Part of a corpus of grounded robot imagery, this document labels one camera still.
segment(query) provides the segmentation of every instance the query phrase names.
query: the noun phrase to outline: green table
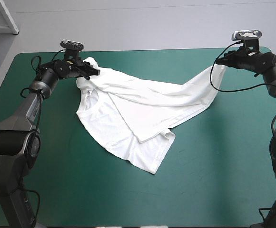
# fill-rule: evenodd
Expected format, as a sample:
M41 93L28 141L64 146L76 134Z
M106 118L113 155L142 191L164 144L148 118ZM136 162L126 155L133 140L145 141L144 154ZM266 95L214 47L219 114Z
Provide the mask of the green table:
M99 66L163 82L183 84L222 51L181 49L83 52ZM0 121L22 101L34 73L17 55L0 88ZM222 88L262 83L261 76L228 69ZM38 220L47 226L247 226L261 221L257 209L276 199L269 158L270 122L276 101L265 87L219 93L203 113L172 129L176 139L156 175L142 171L98 145L79 121L75 79L59 81L43 103L42 145L26 187L41 194ZM36 205L33 194L32 205ZM7 221L0 208L0 225Z

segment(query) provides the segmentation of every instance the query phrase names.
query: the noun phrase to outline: wire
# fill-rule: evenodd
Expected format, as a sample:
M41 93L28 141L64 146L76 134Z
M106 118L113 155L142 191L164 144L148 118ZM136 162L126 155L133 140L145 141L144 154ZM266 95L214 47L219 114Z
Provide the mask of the wire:
M262 211L263 211L263 210L271 210L271 209L272 209L272 208L259 208L259 209L258 209L258 212L260 213L260 215L261 215L263 221L265 221L265 217L264 217Z
M211 83L211 86L216 89L217 91L220 91L220 92L224 92L224 93L233 93L233 92L241 92L241 91L245 91L245 90L250 90L250 89L254 89L254 88L257 88L259 86L272 86L272 87L275 87L276 88L276 85L274 84L269 84L269 83L260 83L258 85L254 85L254 86L251 86L251 87L247 87L247 88L242 88L242 89L235 89L235 90L222 90L222 89L219 89L219 88L216 88L214 85L213 85L213 82L212 82L212 72L213 72L213 68L214 68L214 65L216 63L216 61L219 59L220 56L222 56L222 54L224 54L224 52L231 46L235 45L235 44L239 44L241 43L241 41L239 42L236 42L236 43L233 43L231 45L229 45L228 47L226 47L222 53L219 54L219 56L215 59L213 65L212 65L212 68L211 68L211 71L210 71L210 83ZM276 120L276 115L274 116L272 122L271 122L271 132L272 132L272 135L275 136L275 132L274 132L274 123L275 123L275 120Z
M52 57L52 59L51 59L51 61L53 61L54 60L54 58L58 55L58 53L60 53L60 52L62 52L62 51L64 51L64 49L62 49L62 50L60 50L60 51L58 51L53 57Z
M32 135L32 139L31 139L31 143L29 144L29 147L28 147L28 152L31 151L32 149L32 145L33 145L33 142L36 138L36 135L37 135L37 132L38 132L38 129L39 129L39 123L40 123L40 117L41 117L41 112L42 112L42 99L44 99L43 97L43 94L42 94L42 90L41 89L38 89L38 90L33 90L33 89L30 89L28 87L26 88L23 88L21 93L20 93L20 96L21 97L24 97L26 98L24 95L23 95L23 92L25 90L29 89L30 92L33 92L33 93L36 93L37 96L38 96L38 100L39 100L39 113L38 113L38 119L37 119L37 123L36 123L36 127L34 129L34 133ZM28 189L25 189L24 186L23 186L23 171L24 171L24 167L22 169L22 172L21 172L21 175L20 175L20 183L19 183L19 189L21 191L27 191L27 192L33 192L35 193L37 196L38 196L38 205L37 205L37 210L36 210L36 213L35 213L35 220L37 220L37 217L38 217L38 213L39 213L39 206L40 206L40 195L37 191L35 190L28 190Z
M33 66L33 61L38 58L39 59L39 62L38 62L38 66L37 68L34 68ZM40 65L41 65L41 62L42 62L42 58L41 56L34 56L32 59L31 59L31 66L32 66L32 69L37 73L35 78L36 80L40 81L42 79L42 74L41 74L41 70L39 69Z

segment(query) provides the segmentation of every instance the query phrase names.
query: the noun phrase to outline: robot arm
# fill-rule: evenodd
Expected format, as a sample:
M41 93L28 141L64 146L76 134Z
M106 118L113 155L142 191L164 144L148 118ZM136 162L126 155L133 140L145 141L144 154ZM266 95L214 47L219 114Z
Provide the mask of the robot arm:
M269 94L276 98L276 55L259 51L260 37L261 32L258 30L235 32L232 40L240 40L243 46L236 51L229 51L224 57L217 59L216 64L249 70L256 73L255 76L263 75ZM270 156L276 177L276 129L270 142ZM276 228L276 201L264 222L252 225L251 228Z
M51 96L60 79L89 80L90 75L100 72L80 59L82 44L64 40L61 46L65 48L64 59L39 64L27 98L12 116L0 122L0 204L11 228L44 227L36 221L23 184L39 153L40 137L34 121L43 100Z

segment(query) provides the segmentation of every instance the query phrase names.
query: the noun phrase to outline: fabric fold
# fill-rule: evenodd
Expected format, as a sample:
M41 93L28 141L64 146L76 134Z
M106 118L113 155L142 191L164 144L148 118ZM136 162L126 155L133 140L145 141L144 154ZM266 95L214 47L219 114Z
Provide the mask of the fabric fold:
M143 80L98 67L99 76L77 79L81 90L78 117L107 151L156 173L168 152L175 127L206 110L217 95L208 67L183 85ZM215 65L212 81L220 87L225 66Z

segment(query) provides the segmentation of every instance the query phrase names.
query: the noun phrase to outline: white shirt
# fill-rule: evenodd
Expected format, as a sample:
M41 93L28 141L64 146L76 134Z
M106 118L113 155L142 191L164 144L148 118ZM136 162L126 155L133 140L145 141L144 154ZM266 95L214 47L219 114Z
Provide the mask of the white shirt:
M81 90L78 117L89 134L113 155L155 174L175 135L169 128L209 107L217 91L211 67L183 85L142 80L98 67L99 76L77 79ZM226 67L215 65L212 81L220 86Z

